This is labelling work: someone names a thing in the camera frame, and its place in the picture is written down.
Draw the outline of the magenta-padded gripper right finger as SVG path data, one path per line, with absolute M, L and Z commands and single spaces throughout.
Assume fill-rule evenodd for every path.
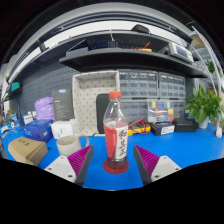
M 180 170 L 180 167 L 168 156 L 159 157 L 138 145 L 134 146 L 133 155 L 144 185 Z

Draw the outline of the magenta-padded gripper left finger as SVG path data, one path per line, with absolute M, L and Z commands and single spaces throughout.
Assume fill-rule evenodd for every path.
M 45 170 L 69 182 L 82 186 L 85 182 L 93 155 L 94 147 L 89 145 L 68 157 L 59 156 Z

